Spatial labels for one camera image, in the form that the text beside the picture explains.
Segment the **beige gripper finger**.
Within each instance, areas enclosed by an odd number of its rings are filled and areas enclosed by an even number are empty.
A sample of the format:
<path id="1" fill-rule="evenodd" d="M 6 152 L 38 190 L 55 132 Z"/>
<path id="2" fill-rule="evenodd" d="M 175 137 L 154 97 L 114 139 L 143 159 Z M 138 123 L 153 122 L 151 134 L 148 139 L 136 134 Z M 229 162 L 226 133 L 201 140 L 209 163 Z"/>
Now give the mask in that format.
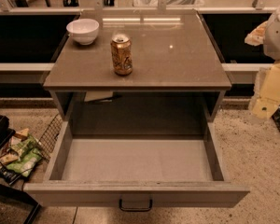
<path id="1" fill-rule="evenodd" d="M 257 26 L 251 33 L 245 37 L 245 43 L 250 46 L 259 46 L 263 44 L 267 22 Z"/>

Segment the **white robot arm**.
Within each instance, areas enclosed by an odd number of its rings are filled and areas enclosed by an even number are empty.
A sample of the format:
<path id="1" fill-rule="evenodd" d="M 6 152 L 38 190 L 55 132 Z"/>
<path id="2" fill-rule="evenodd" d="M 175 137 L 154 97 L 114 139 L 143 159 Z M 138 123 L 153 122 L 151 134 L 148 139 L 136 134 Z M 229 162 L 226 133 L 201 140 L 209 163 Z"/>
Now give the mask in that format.
<path id="1" fill-rule="evenodd" d="M 280 61 L 280 6 L 270 18 L 245 37 L 250 46 L 263 46 L 264 54 Z"/>

